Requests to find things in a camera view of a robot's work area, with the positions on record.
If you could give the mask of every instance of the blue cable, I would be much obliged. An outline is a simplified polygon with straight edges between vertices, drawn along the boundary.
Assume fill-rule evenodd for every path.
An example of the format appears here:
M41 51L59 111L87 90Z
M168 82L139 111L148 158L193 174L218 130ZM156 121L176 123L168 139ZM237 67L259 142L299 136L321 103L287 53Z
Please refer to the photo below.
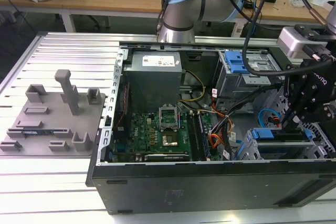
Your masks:
M271 109L262 109L262 110L260 110L259 114L258 114L258 121L259 121L260 126L263 127L263 128L266 128L265 124L262 121L263 120L262 113L264 111L270 111L270 112L272 112L274 115L276 115L277 117L279 117L279 119L281 117L280 114L278 112L276 112L275 110L271 110Z

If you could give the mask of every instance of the red wire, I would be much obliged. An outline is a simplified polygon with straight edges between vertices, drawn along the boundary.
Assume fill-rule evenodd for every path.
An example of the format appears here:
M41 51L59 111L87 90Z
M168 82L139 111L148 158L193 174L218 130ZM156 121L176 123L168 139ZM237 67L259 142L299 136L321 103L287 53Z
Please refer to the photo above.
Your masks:
M124 118L125 116L125 112L126 112L126 94L127 94L127 86L125 86L125 91L124 91L124 110L122 112L122 115L118 121L118 123L115 125L114 129L116 129L119 125L119 123L121 122L121 120Z

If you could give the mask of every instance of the motherboard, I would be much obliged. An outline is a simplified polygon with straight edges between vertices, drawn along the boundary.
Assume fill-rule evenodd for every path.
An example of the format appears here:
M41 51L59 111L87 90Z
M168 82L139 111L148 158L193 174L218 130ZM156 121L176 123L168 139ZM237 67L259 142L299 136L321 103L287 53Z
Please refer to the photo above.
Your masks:
M211 150L208 134L212 129L208 113L177 114L178 129L162 129L162 123L173 124L175 114L167 111L132 113L130 137L126 142L116 142L114 156L118 162L162 162L220 160Z

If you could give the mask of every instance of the table leg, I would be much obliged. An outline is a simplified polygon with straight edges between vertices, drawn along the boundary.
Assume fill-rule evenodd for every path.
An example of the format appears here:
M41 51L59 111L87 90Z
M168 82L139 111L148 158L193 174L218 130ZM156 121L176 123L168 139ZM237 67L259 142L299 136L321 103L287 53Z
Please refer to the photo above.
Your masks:
M239 38L242 35L242 31L243 31L245 23L246 23L245 20L237 20L235 22L235 26L233 27L231 37L238 37Z
M10 22L10 23L15 23L16 22L16 18L14 17L14 14L12 11L3 11L1 12L5 18Z
M61 16L65 26L65 31L67 33L75 33L76 28L72 16L70 14L63 14L63 13L61 13Z
M201 21L201 30L200 32L204 33L206 31L206 22L205 21Z
M105 16L105 27L110 28L111 27L111 17Z

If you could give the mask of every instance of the wooden table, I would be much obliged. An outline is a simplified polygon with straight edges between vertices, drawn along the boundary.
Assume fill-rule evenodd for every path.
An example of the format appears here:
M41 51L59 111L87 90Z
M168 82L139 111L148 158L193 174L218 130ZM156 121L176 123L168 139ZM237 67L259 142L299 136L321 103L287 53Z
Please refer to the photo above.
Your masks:
M50 0L39 3L30 0L11 1L22 12L60 14L67 32L76 31L72 14L157 18L161 10L161 0ZM315 8L322 16L328 15L328 11L322 7L315 6ZM8 0L0 0L0 10L11 12L15 9ZM245 10L245 13L250 15L250 10ZM316 23L306 8L294 8L289 5L288 0L277 0L274 4L265 3L262 13L262 24ZM241 30L241 26L245 23L245 19L239 15L233 32L235 36L240 36L237 31Z

